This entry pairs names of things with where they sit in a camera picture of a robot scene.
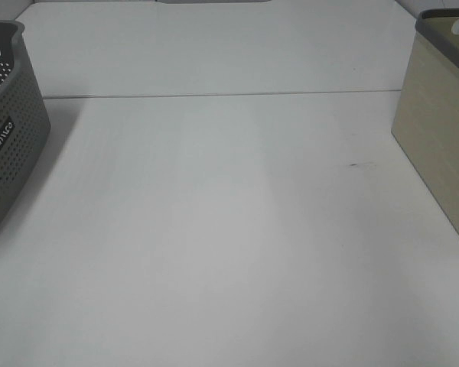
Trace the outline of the beige plastic basket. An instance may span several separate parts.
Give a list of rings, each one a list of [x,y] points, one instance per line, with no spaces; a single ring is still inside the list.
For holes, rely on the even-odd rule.
[[[459,235],[459,8],[419,13],[391,133]]]

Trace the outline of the grey perforated plastic basket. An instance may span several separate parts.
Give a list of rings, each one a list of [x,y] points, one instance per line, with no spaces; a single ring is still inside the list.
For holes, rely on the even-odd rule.
[[[50,119],[23,32],[22,23],[0,20],[0,225],[50,134]]]

